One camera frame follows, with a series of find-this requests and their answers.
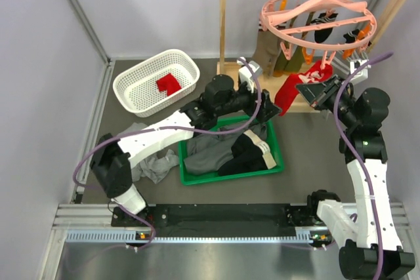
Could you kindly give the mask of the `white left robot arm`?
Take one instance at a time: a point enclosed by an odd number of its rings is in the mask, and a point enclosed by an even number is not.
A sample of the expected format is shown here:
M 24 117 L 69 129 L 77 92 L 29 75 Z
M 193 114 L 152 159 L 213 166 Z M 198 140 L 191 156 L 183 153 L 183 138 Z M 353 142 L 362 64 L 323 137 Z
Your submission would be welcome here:
M 252 81 L 240 83 L 236 90 L 231 77 L 216 75 L 199 98 L 159 123 L 130 132 L 126 137 L 104 135 L 94 149 L 90 168 L 106 196 L 126 212 L 129 221 L 142 225 L 149 210 L 133 183 L 132 167 L 167 146 L 192 138 L 200 130 L 211 130 L 220 116 L 237 111 L 260 123 L 281 112 L 272 103 L 269 92 L 258 90 Z

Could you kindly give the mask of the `red sock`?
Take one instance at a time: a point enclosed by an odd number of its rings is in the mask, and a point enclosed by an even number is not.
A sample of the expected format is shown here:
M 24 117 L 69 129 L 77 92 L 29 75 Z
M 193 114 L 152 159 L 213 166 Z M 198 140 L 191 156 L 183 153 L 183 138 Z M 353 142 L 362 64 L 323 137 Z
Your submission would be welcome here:
M 281 109 L 279 116 L 287 113 L 295 98 L 299 94 L 297 85 L 308 83 L 321 83 L 329 79 L 333 75 L 333 67 L 329 64 L 325 68 L 321 68 L 322 61 L 319 60 L 304 73 L 293 73 L 288 76 L 284 84 L 276 93 L 274 103 Z
M 177 79 L 170 73 L 156 81 L 157 88 L 160 92 L 166 92 L 167 96 L 178 92 L 182 87 Z

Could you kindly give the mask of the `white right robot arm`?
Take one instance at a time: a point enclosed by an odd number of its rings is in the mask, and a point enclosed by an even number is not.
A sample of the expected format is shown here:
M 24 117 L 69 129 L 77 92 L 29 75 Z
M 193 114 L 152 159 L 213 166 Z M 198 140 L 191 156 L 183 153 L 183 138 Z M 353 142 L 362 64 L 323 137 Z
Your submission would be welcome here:
M 336 75 L 296 89 L 312 108 L 335 116 L 339 151 L 356 201 L 352 219 L 336 194 L 318 190 L 308 196 L 306 217 L 328 228 L 345 279 L 402 279 L 415 267 L 415 256 L 404 250 L 397 235 L 387 189 L 388 155 L 381 127 L 389 114 L 388 94 L 368 88 L 355 98 L 352 87 Z

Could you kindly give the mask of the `pink round clip hanger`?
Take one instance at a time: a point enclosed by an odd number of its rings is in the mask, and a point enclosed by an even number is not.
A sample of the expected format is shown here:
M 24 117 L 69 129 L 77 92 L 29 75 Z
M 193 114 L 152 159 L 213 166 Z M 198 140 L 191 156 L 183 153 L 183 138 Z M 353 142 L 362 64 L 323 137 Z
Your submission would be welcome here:
M 337 9 L 345 9 L 356 13 L 357 16 L 339 20 L 326 24 L 311 24 L 308 26 L 295 26 L 282 29 L 286 22 L 290 22 L 295 16 L 310 12 L 335 13 Z M 315 49 L 324 54 L 325 50 L 335 50 L 341 52 L 348 58 L 353 51 L 367 44 L 373 39 L 377 31 L 377 21 L 373 13 L 368 10 L 365 1 L 351 0 L 268 0 L 261 9 L 260 22 L 264 31 L 269 30 L 280 38 L 280 48 L 285 57 L 289 60 L 293 55 L 293 46 Z M 324 28 L 340 28 L 344 26 L 363 26 L 358 38 L 354 43 L 324 44 L 315 41 L 302 39 L 303 32 L 315 32 Z

